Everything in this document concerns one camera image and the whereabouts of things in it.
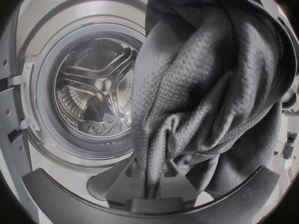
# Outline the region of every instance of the dark gray cloth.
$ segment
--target dark gray cloth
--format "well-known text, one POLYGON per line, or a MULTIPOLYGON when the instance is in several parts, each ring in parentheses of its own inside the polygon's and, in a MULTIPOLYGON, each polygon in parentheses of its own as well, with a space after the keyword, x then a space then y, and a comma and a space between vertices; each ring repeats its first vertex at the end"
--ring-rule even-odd
POLYGON ((213 197, 273 154, 296 73, 284 28, 252 0, 149 0, 132 140, 155 198, 165 159, 213 197))
POLYGON ((86 188, 88 193, 97 200, 106 201, 106 194, 122 173, 123 169, 129 164, 132 156, 117 162, 112 168, 88 179, 86 188))
POLYGON ((111 136, 122 132, 122 122, 112 114, 104 114, 103 122, 84 121, 79 129, 85 133, 99 136, 111 136))

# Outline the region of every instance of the silver panel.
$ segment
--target silver panel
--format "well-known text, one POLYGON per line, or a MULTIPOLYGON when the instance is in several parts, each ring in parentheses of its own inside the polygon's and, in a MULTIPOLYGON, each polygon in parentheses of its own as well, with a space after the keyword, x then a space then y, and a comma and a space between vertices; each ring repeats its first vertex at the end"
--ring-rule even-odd
POLYGON ((11 18, 0 39, 0 80, 15 75, 15 69, 12 67, 14 61, 11 56, 11 43, 14 42, 11 38, 16 26, 16 16, 11 18))
MULTIPOLYGON (((65 3, 65 7, 62 7, 61 9, 66 9, 69 5, 67 4, 67 1, 70 0, 31 0, 31 2, 26 6, 26 9, 20 14, 19 21, 18 21, 18 27, 17 27, 17 54, 20 52, 21 46, 23 45, 25 39, 27 39, 28 35, 32 30, 35 30, 35 25, 43 18, 47 16, 53 16, 50 15, 50 11, 52 11, 55 7, 58 5, 61 5, 65 3)), ((138 0, 144 4, 147 3, 147 0, 138 0)), ((94 10, 99 8, 98 6, 93 6, 92 10, 90 11, 92 14, 94 13, 94 10)), ((113 6, 104 6, 104 8, 109 9, 115 9, 113 6)), ((130 16, 130 12, 128 10, 125 10, 122 6, 117 6, 116 10, 119 10, 122 12, 122 17, 130 16)), ((77 12, 83 12, 88 10, 85 10, 84 8, 77 9, 77 12)))
POLYGON ((0 121, 4 124, 3 132, 6 135, 20 126, 13 90, 12 87, 0 92, 0 121))

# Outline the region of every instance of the black garment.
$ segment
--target black garment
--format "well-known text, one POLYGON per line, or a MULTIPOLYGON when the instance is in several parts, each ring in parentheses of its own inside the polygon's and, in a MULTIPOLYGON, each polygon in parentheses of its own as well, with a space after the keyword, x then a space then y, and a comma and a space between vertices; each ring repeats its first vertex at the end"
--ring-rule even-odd
POLYGON ((79 129, 82 132, 99 136, 119 134, 122 132, 121 128, 121 120, 112 114, 104 114, 103 122, 88 120, 80 123, 79 125, 79 129))
POLYGON ((223 195, 273 154, 294 49, 253 0, 149 0, 134 67, 132 138, 154 198, 164 160, 223 195))

